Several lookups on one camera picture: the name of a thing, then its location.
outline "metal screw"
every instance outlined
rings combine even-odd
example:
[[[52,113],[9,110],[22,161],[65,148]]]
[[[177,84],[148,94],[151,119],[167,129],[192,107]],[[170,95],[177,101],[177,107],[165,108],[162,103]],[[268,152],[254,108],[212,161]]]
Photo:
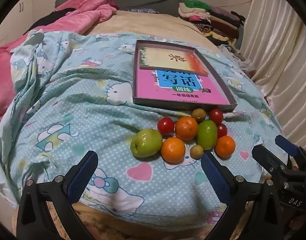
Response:
[[[33,184],[33,180],[32,179],[29,179],[27,182],[26,182],[26,185],[27,186],[31,186]]]
[[[61,182],[63,180],[63,176],[59,175],[55,177],[55,182]]]
[[[235,178],[238,182],[243,182],[244,178],[242,176],[236,176]]]
[[[270,180],[270,179],[268,179],[268,180],[266,181],[266,183],[267,183],[269,186],[273,186],[273,181]]]

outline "folded clothes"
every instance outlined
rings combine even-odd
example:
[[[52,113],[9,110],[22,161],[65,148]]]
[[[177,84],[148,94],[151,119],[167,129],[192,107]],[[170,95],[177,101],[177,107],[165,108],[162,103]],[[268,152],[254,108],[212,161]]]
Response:
[[[219,19],[222,19],[222,20],[234,25],[236,28],[240,27],[240,25],[241,25],[240,21],[234,21],[230,17],[224,16],[222,14],[218,14],[214,11],[209,11],[209,13],[211,14],[211,16],[215,16]]]
[[[203,13],[203,12],[193,12],[193,13],[183,13],[181,11],[181,8],[179,7],[179,15],[183,18],[190,18],[191,16],[200,16],[201,19],[208,19],[210,17],[209,13]]]
[[[233,21],[237,21],[239,22],[240,21],[240,18],[231,14],[230,12],[228,12],[227,10],[221,8],[221,7],[214,7],[212,5],[210,5],[210,8],[211,8],[211,11],[215,12],[215,13],[218,13],[218,14],[221,14],[223,16],[226,16],[226,17],[229,17],[231,18]]]
[[[211,10],[211,7],[208,4],[199,0],[184,0],[183,3],[189,8],[202,8],[205,9],[205,11]]]
[[[213,30],[212,26],[203,23],[194,23],[194,26],[202,33],[210,32]]]
[[[220,18],[218,18],[218,17],[215,17],[215,16],[213,16],[213,15],[210,15],[210,21],[217,21],[217,22],[223,23],[223,24],[229,26],[230,28],[232,28],[232,29],[234,29],[234,30],[237,30],[237,28],[238,28],[238,27],[232,25],[231,23],[228,23],[227,21],[222,20],[222,19],[220,19]]]
[[[181,11],[183,13],[192,13],[192,12],[206,12],[205,9],[202,8],[189,8],[185,5],[185,3],[179,3]]]
[[[221,35],[223,37],[228,37],[230,40],[237,39],[236,37],[232,37],[232,36],[222,32],[222,31],[220,31],[219,29],[216,29],[216,28],[213,28],[213,32],[215,32],[216,34]]]
[[[224,36],[219,35],[219,34],[213,32],[213,31],[204,32],[203,35],[204,35],[205,37],[212,36],[213,38],[215,38],[215,39],[217,39],[217,40],[219,40],[219,41],[228,41],[228,40],[229,40],[228,37],[224,37]]]
[[[193,15],[189,18],[190,21],[202,21],[202,18],[197,15]]]
[[[225,34],[225,36],[230,37],[230,38],[238,38],[239,37],[239,32],[236,29],[236,27],[234,26],[234,28],[232,28],[231,26],[221,22],[221,21],[217,21],[215,19],[211,20],[211,26],[214,29],[217,29],[219,31],[221,31],[222,33]]]

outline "red cherry tomato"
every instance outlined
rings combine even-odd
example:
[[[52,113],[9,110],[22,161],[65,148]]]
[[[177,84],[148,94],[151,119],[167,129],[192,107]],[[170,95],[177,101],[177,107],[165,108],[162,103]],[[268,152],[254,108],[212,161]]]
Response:
[[[226,136],[228,134],[228,129],[226,128],[224,123],[220,123],[217,126],[217,137],[221,138],[223,136]]]
[[[209,113],[209,118],[210,120],[212,120],[213,122],[215,122],[216,125],[219,125],[220,123],[223,122],[223,113],[220,109],[213,109],[210,113]]]
[[[173,120],[169,117],[164,117],[157,123],[157,129],[159,130],[161,134],[173,133],[174,126],[175,124]]]

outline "stack of clothes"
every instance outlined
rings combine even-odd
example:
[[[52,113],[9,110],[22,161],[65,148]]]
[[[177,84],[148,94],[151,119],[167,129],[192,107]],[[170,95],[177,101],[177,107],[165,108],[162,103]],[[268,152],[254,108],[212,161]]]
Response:
[[[180,17],[193,23],[216,46],[234,45],[239,38],[238,28],[245,18],[233,13],[199,0],[184,0],[179,6]]]

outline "orange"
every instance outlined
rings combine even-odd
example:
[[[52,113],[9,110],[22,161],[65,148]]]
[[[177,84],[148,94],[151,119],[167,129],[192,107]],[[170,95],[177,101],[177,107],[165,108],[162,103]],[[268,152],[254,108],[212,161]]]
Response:
[[[198,124],[193,117],[181,117],[175,124],[175,134],[183,141],[192,140],[198,132]]]
[[[216,141],[214,150],[222,158],[230,157],[235,151],[235,141],[230,136],[220,137]]]
[[[170,137],[162,144],[161,155],[168,163],[179,163],[185,156],[185,144],[176,137]]]

